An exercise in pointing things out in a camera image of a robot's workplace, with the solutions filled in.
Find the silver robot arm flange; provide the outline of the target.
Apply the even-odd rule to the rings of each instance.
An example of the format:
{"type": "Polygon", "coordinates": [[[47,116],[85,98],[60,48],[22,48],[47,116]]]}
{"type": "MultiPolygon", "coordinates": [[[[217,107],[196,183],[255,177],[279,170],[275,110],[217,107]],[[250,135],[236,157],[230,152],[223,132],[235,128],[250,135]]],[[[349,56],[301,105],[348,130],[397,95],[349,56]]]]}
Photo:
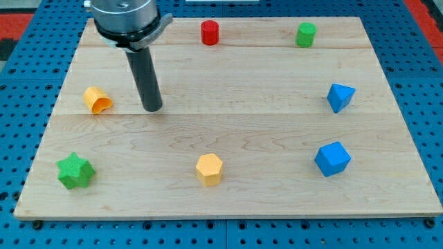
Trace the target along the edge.
{"type": "Polygon", "coordinates": [[[137,53],[158,39],[173,22],[155,0],[84,0],[97,31],[113,47],[137,53]]]}

